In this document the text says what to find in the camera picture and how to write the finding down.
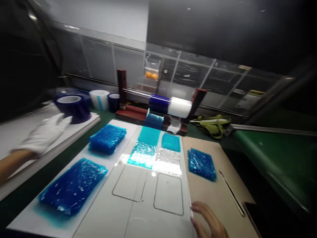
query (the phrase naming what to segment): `crumpled blue film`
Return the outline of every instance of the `crumpled blue film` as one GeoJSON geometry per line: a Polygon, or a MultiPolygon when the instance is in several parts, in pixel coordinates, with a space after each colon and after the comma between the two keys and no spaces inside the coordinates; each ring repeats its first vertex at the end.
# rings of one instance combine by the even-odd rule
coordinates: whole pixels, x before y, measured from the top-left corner
{"type": "Polygon", "coordinates": [[[112,155],[125,135],[126,129],[107,124],[90,137],[89,150],[112,155]]]}
{"type": "Polygon", "coordinates": [[[76,215],[107,172],[105,166],[82,158],[39,195],[40,203],[67,216],[76,215]]]}
{"type": "Polygon", "coordinates": [[[151,169],[156,158],[156,145],[137,141],[128,160],[129,164],[134,164],[151,169]]]}
{"type": "Polygon", "coordinates": [[[191,148],[187,151],[188,170],[209,181],[217,180],[217,173],[211,155],[191,148]]]}

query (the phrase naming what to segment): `white tape roll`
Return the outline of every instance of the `white tape roll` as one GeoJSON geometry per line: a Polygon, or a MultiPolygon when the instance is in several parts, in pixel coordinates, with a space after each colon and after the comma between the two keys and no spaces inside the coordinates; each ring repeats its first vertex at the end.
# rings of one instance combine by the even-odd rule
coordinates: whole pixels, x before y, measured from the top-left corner
{"type": "Polygon", "coordinates": [[[181,118],[188,117],[192,108],[192,102],[180,98],[172,97],[168,105],[167,114],[181,118]]]}
{"type": "Polygon", "coordinates": [[[105,111],[109,108],[108,96],[109,92],[105,90],[93,90],[89,92],[93,106],[100,111],[105,111]]]}

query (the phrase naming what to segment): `yellow object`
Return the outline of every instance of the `yellow object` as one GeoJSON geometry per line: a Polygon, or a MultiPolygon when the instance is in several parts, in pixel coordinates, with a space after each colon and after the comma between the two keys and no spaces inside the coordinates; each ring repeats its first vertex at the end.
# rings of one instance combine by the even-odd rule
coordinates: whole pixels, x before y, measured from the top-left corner
{"type": "Polygon", "coordinates": [[[150,72],[145,72],[146,78],[157,79],[159,76],[157,74],[152,74],[150,72]]]}

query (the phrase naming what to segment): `gloved hand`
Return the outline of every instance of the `gloved hand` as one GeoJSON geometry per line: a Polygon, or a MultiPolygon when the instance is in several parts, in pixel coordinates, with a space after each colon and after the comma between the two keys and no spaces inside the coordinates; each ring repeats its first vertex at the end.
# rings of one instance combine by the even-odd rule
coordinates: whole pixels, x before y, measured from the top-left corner
{"type": "Polygon", "coordinates": [[[57,140],[71,123],[71,116],[62,120],[63,116],[64,113],[61,113],[49,119],[44,119],[36,129],[30,132],[22,144],[11,152],[19,149],[28,149],[37,154],[43,154],[49,145],[57,140]]]}

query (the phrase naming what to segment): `blue film sheet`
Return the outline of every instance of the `blue film sheet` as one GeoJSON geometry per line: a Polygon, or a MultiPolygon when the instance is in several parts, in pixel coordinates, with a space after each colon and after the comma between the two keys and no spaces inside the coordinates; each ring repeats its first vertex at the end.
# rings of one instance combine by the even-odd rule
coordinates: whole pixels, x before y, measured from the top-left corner
{"type": "Polygon", "coordinates": [[[156,149],[156,145],[137,141],[128,163],[151,169],[156,158],[156,149]]]}
{"type": "Polygon", "coordinates": [[[90,137],[89,150],[112,155],[125,135],[126,129],[107,124],[90,137]]]}
{"type": "Polygon", "coordinates": [[[139,135],[138,141],[144,142],[150,145],[157,145],[159,141],[159,135],[161,131],[151,127],[143,126],[139,135]]]}
{"type": "Polygon", "coordinates": [[[176,152],[181,152],[179,137],[165,133],[162,138],[162,147],[176,152]]]}
{"type": "Polygon", "coordinates": [[[164,116],[165,114],[153,112],[150,111],[150,109],[148,109],[148,113],[146,115],[143,125],[154,129],[162,130],[164,116]]]}
{"type": "Polygon", "coordinates": [[[107,172],[105,166],[82,158],[39,195],[40,203],[67,216],[76,215],[107,172]]]}
{"type": "Polygon", "coordinates": [[[187,151],[188,170],[212,182],[217,180],[217,174],[211,155],[191,148],[187,151]]]}

